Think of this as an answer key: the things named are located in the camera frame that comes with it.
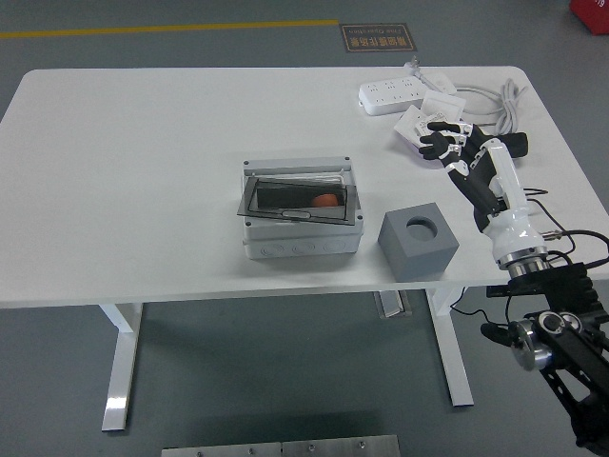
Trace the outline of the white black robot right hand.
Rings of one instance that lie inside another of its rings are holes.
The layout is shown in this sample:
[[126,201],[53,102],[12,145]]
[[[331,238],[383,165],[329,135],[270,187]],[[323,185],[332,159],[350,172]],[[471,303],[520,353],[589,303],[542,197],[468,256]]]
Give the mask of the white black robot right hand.
[[485,134],[464,122],[429,122],[419,153],[439,161],[473,206],[479,232],[492,242],[492,255],[512,277],[548,269],[548,249],[531,226],[529,206],[513,159],[528,151],[524,133]]

